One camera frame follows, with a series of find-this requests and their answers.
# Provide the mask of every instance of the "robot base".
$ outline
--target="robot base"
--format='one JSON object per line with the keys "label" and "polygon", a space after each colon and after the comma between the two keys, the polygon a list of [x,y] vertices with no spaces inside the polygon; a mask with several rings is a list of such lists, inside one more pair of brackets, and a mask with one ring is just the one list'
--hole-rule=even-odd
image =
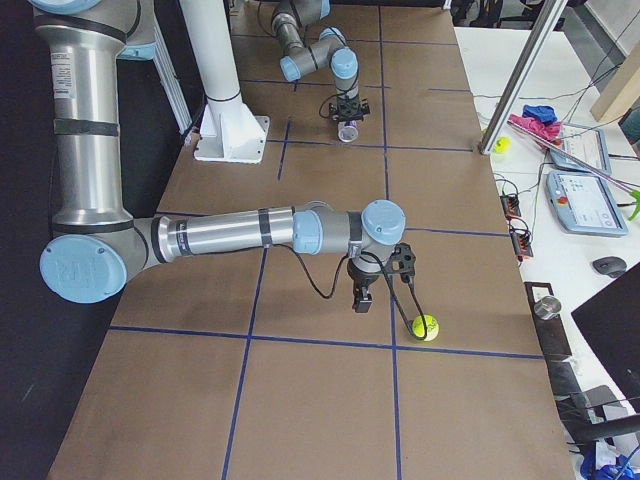
{"label": "robot base", "polygon": [[200,127],[201,139],[195,150],[196,160],[209,162],[260,163],[269,132],[269,117],[254,116],[242,105],[242,125],[229,125],[224,114],[220,116],[220,130],[216,132],[211,110],[206,106]]}

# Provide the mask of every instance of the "white wall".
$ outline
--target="white wall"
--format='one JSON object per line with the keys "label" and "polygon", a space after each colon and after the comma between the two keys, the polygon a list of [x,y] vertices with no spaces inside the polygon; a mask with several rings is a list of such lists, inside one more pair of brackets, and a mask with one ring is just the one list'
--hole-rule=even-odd
{"label": "white wall", "polygon": [[[613,40],[640,10],[640,0],[589,0],[585,5]],[[629,55],[638,42],[640,42],[640,16],[620,37],[618,46],[625,55]]]}

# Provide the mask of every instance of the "blue joint cap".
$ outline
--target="blue joint cap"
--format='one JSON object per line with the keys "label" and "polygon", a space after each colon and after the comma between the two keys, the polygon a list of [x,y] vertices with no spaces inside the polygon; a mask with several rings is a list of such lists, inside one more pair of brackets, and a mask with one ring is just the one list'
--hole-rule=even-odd
{"label": "blue joint cap", "polygon": [[331,70],[333,74],[342,79],[349,80],[358,73],[358,57],[350,48],[341,48],[331,57]]}
{"label": "blue joint cap", "polygon": [[342,32],[340,30],[338,30],[335,27],[330,27],[330,28],[325,28],[322,33],[320,34],[320,37],[318,38],[318,40],[323,40],[327,37],[330,37],[331,35],[335,35],[337,37],[340,37],[342,39],[343,42],[346,43],[346,39],[344,38],[344,35],[342,35]]}
{"label": "blue joint cap", "polygon": [[376,200],[362,211],[362,226],[382,245],[395,245],[402,239],[407,219],[402,209],[389,200]]}
{"label": "blue joint cap", "polygon": [[289,56],[282,57],[280,59],[280,68],[282,69],[282,73],[284,74],[284,78],[287,79],[287,82],[295,82],[296,80],[300,80],[302,77],[296,62],[294,62]]}
{"label": "blue joint cap", "polygon": [[156,56],[156,42],[147,43],[146,45],[132,45],[126,47],[120,55],[119,60],[144,61],[153,60]]}
{"label": "blue joint cap", "polygon": [[329,0],[322,0],[322,7],[320,8],[320,18],[324,18],[329,15],[331,11],[331,5],[329,4]]}
{"label": "blue joint cap", "polygon": [[29,0],[34,7],[57,15],[73,15],[95,7],[102,0]]}
{"label": "blue joint cap", "polygon": [[120,255],[88,235],[64,235],[49,242],[40,256],[40,273],[51,290],[75,303],[100,302],[127,282]]}
{"label": "blue joint cap", "polygon": [[320,217],[313,210],[293,214],[293,250],[316,255],[322,247],[323,232]]}

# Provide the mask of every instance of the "green handle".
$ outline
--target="green handle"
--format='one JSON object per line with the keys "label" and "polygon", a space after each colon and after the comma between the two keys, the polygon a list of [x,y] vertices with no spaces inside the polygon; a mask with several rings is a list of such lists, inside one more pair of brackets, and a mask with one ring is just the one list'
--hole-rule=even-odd
{"label": "green handle", "polygon": [[633,214],[629,217],[629,220],[633,220],[640,213],[640,191],[632,190],[631,192],[629,192],[629,195],[631,195],[633,198],[636,199],[636,209],[633,211]]}

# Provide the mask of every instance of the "white table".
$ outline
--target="white table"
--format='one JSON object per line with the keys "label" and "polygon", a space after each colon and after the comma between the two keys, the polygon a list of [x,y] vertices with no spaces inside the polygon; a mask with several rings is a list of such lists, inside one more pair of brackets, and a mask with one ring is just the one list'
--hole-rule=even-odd
{"label": "white table", "polygon": [[[477,96],[501,95],[528,34],[528,31],[522,30],[456,28],[465,70],[483,127],[488,124],[499,98]],[[555,97],[579,91],[589,85],[590,81],[565,35],[553,32],[526,80],[520,97]],[[521,115],[525,104],[551,105],[558,117],[562,118],[578,96],[555,100],[519,99],[512,113]],[[573,116],[573,123],[597,125],[589,109],[598,96],[595,87],[587,91]],[[610,154],[633,155],[615,122],[603,127],[603,130]],[[493,170],[513,181],[520,190],[525,190],[536,183],[544,154],[531,140],[518,135],[508,126],[504,128],[502,135],[511,138],[512,148],[507,154],[492,155]],[[640,183],[638,161],[612,160],[612,170],[616,178]],[[523,262],[520,268],[522,279],[550,283],[556,297],[562,302],[561,317],[573,352],[570,361],[581,388],[587,390],[604,384],[618,398],[624,398],[582,337],[571,312],[613,281],[593,270],[593,260],[610,255],[619,256],[627,262],[629,268],[640,262],[640,218],[627,222],[629,235],[623,238],[567,234],[562,230],[547,200],[545,182],[546,174],[543,173],[537,201],[535,189],[533,193],[520,196],[523,218],[530,226],[533,224],[534,209],[537,210],[532,244],[534,258]],[[631,197],[616,188],[611,187],[611,191],[618,202],[631,201]],[[627,216],[631,212],[632,209],[623,209]]]}

